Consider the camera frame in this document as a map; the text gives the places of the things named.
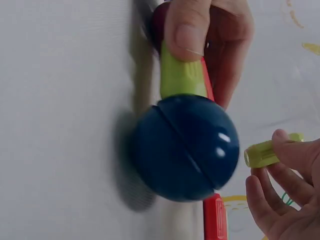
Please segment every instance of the yellow drawing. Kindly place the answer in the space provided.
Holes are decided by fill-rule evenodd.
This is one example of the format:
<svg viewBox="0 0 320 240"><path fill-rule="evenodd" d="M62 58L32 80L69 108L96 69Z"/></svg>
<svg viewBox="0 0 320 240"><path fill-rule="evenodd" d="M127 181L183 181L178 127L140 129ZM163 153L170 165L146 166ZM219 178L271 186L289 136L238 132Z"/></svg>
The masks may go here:
<svg viewBox="0 0 320 240"><path fill-rule="evenodd" d="M286 5L287 5L288 7L292 7L291 0L286 0Z"/></svg>
<svg viewBox="0 0 320 240"><path fill-rule="evenodd" d="M295 14L295 11L294 11L294 10L291 10L291 11L290 11L290 16L291 16L291 18L292 18L292 20L293 20L293 22L294 22L295 25L297 25L297 26L298 26L299 28L301 28L301 29L304 28L304 26L302 26L302 25L300 24L300 22L298 21L298 19L296 18L296 14Z"/></svg>
<svg viewBox="0 0 320 240"><path fill-rule="evenodd" d="M302 43L304 49L320 56L320 45L313 43Z"/></svg>
<svg viewBox="0 0 320 240"><path fill-rule="evenodd" d="M249 223L249 221L246 220L246 217L251 218L251 213L247 203L247 196L225 196L222 198L222 200L227 211L229 231L239 234Z"/></svg>
<svg viewBox="0 0 320 240"><path fill-rule="evenodd" d="M295 10L293 10L293 5L291 3L291 0L285 0L285 4L282 4L281 6L281 12L283 13L284 17L285 17L285 21L288 22L288 19L289 18L291 21L293 21L293 23L301 28L301 29L304 29L305 26L303 26L297 19L296 17L296 12Z"/></svg>

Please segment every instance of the blue sphere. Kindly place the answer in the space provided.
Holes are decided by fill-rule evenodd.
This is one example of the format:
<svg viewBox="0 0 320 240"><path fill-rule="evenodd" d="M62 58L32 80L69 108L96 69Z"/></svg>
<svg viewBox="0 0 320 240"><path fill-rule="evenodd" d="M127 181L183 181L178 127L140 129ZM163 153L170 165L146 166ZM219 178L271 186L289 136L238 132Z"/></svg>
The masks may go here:
<svg viewBox="0 0 320 240"><path fill-rule="evenodd" d="M158 195L176 202L199 201L233 175L239 140L216 103L197 95L175 95L159 101L138 121L131 158Z"/></svg>

